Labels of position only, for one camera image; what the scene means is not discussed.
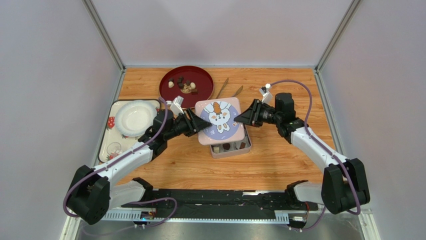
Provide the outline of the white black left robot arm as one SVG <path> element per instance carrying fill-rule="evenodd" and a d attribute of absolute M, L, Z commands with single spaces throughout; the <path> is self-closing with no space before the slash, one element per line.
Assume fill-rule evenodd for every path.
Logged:
<path fill-rule="evenodd" d="M 151 125 L 130 149 L 96 167 L 77 169 L 64 197 L 64 212 L 94 225 L 107 211 L 144 199 L 151 185 L 141 178 L 126 184 L 118 182 L 138 167 L 148 164 L 168 147 L 168 141 L 184 135 L 191 137 L 212 124 L 186 109 L 177 117 L 168 109 L 157 112 Z"/>

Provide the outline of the round dark chocolate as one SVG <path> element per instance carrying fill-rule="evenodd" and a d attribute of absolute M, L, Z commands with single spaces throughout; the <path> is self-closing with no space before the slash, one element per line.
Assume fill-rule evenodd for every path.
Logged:
<path fill-rule="evenodd" d="M 223 149 L 228 151 L 231 148 L 231 144 L 230 143 L 225 143 L 222 145 Z"/>

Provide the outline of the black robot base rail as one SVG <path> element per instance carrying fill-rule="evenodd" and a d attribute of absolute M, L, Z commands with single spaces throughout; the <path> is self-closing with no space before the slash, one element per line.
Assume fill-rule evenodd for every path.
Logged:
<path fill-rule="evenodd" d="M 123 207 L 144 208 L 154 220 L 271 223 L 294 228 L 303 228 L 309 214 L 319 210 L 318 204 L 295 200 L 285 190 L 164 188 L 150 190 L 139 203 L 125 203 Z"/>

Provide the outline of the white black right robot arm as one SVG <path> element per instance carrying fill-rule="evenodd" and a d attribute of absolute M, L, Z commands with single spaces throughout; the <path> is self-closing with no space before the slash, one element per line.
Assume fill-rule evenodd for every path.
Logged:
<path fill-rule="evenodd" d="M 365 166 L 358 158 L 349 159 L 319 139 L 306 122 L 296 116 L 290 93 L 275 96 L 270 106 L 254 99 L 247 110 L 234 119 L 246 126 L 276 126 L 278 134 L 301 150 L 322 172 L 322 183 L 299 180 L 289 184 L 286 192 L 295 202 L 325 206 L 332 214 L 359 210 L 371 200 Z"/>

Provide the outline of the pink square chocolate tin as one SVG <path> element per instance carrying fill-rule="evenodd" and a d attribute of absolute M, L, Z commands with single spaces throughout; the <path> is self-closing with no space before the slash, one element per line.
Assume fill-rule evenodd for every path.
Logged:
<path fill-rule="evenodd" d="M 246 143 L 246 146 L 244 149 L 240 149 L 240 144 L 242 142 Z M 214 144 L 209 147 L 211 156 L 214 159 L 222 159 L 222 158 L 235 157 L 238 155 L 244 155 L 249 153 L 252 148 L 252 141 L 246 128 L 244 128 L 244 138 L 242 140 L 229 142 L 230 144 L 229 150 L 225 150 L 223 148 L 223 144 L 224 143 Z M 220 153 L 214 153 L 213 147 L 220 147 Z"/>

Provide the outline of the metal serving tongs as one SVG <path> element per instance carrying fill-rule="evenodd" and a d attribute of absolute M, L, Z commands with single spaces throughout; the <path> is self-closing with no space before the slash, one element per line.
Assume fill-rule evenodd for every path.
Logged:
<path fill-rule="evenodd" d="M 227 78 L 214 95 L 214 99 L 237 97 L 243 90 L 244 85 L 241 82 Z"/>

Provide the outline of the silver square tin lid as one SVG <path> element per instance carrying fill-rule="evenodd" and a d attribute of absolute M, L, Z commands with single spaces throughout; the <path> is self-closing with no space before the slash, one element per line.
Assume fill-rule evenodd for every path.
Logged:
<path fill-rule="evenodd" d="M 241 113 L 237 97 L 198 101 L 195 104 L 195 114 L 211 123 L 211 126 L 198 133 L 199 143 L 211 146 L 243 140 L 244 126 L 235 121 L 235 117 Z"/>

